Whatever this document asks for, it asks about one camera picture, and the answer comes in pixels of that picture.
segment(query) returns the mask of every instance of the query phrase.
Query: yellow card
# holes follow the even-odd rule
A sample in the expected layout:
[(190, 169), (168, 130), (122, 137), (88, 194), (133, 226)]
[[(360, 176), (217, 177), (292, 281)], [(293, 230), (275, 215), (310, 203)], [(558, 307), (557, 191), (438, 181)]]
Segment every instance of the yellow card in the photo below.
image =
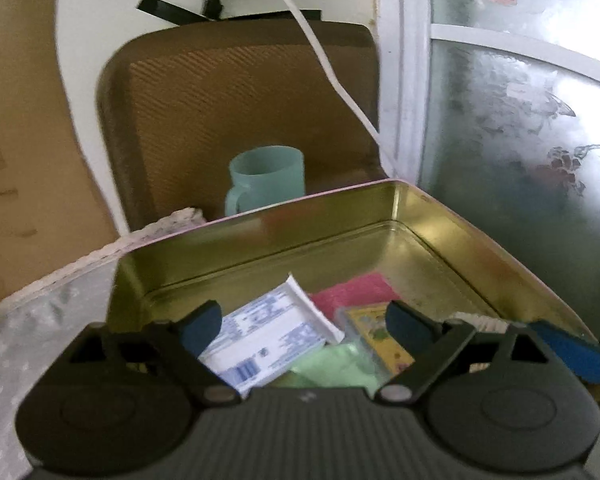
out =
[(384, 322), (385, 312), (386, 303), (346, 310), (347, 316), (365, 342), (376, 352), (387, 369), (395, 375), (413, 363), (414, 359), (389, 335)]

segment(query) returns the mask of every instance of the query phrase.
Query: beige wall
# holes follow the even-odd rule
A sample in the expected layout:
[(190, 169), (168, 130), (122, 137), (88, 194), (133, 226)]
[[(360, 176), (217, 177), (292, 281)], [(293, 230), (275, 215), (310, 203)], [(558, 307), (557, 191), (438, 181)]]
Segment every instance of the beige wall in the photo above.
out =
[(55, 0), (0, 0), (0, 300), (114, 240), (60, 79)]

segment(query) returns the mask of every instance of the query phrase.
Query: pink cloth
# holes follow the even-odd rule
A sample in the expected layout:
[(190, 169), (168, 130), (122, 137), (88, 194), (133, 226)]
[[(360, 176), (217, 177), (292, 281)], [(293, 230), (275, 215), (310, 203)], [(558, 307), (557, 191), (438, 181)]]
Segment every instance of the pink cloth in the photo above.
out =
[(330, 320), (333, 320), (336, 309), (341, 306), (363, 306), (400, 300), (400, 296), (379, 272), (357, 276), (348, 282), (310, 294), (310, 297), (315, 306)]

